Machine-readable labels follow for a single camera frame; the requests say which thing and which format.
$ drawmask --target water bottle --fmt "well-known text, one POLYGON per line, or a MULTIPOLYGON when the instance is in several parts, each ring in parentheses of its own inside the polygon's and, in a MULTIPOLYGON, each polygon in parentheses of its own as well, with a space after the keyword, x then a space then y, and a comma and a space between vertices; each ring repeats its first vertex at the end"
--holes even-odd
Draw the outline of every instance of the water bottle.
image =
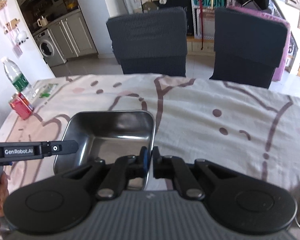
POLYGON ((22 93, 29 102, 32 101, 35 97, 35 91, 19 69, 18 65, 9 60, 8 57, 3 57, 1 62, 4 65, 5 74, 12 85, 18 92, 22 93))

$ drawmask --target metal tray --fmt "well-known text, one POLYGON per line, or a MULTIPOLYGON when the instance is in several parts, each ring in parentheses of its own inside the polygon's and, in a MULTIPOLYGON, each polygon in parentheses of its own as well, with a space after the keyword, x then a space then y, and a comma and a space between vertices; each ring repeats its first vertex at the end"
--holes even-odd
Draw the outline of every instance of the metal tray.
MULTIPOLYGON (((114 163, 121 156, 139 155, 143 146, 150 153, 154 131, 155 120, 146 111, 77 113, 68 123, 62 140, 76 140, 79 150, 76 154, 57 156, 54 173, 67 171, 97 158, 114 163)), ((142 189, 146 182, 134 179, 129 182, 129 186, 142 189)))

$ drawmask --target patterned tablecloth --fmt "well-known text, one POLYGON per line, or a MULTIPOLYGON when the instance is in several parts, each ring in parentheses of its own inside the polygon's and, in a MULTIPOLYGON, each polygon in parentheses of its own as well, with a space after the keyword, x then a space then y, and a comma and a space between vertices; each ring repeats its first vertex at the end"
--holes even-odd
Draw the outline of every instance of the patterned tablecloth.
MULTIPOLYGON (((263 179, 300 198, 300 98, 220 81, 160 75, 87 75, 37 82, 58 83, 38 99, 26 121, 11 112, 0 142, 61 140, 81 111, 149 111, 156 120, 154 145, 186 162, 205 158, 263 179)), ((53 175, 55 157, 5 167, 10 192, 53 175)), ((148 189, 165 188, 150 179, 148 189)), ((291 233, 300 239, 300 229, 291 233)))

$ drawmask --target dining chair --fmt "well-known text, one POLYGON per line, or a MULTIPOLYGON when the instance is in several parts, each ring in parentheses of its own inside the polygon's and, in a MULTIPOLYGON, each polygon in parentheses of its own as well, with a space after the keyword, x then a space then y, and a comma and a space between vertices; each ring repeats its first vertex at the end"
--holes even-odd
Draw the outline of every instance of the dining chair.
POLYGON ((287 37, 286 37, 285 47, 282 52, 281 61, 279 63, 279 66, 275 69, 275 72, 272 76, 272 81, 280 81, 281 77, 285 71, 286 60, 287 60, 287 55, 288 55, 288 50, 289 50, 289 45, 290 45, 290 24, 289 24, 289 22, 287 22, 286 20, 284 20, 282 18, 276 17, 267 12, 264 12, 264 11, 257 11, 257 10, 252 10, 252 9, 248 9, 245 7, 238 7, 238 6, 229 6, 228 8, 242 12, 242 13, 254 15, 259 18, 268 19, 270 21, 282 22, 285 25, 285 27, 287 28, 287 37))
POLYGON ((123 74, 186 76, 187 23, 181 7, 118 16, 106 25, 123 74))
POLYGON ((269 88, 286 38, 287 27, 281 22, 217 8, 216 57, 210 79, 269 88))

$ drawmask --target human hand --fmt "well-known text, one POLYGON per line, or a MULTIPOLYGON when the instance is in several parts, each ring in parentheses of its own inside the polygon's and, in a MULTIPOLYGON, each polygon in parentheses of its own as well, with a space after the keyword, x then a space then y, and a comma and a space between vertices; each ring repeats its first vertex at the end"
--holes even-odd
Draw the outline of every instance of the human hand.
POLYGON ((9 196, 8 178, 5 172, 3 171, 0 177, 0 217, 4 217, 3 205, 8 196, 9 196))

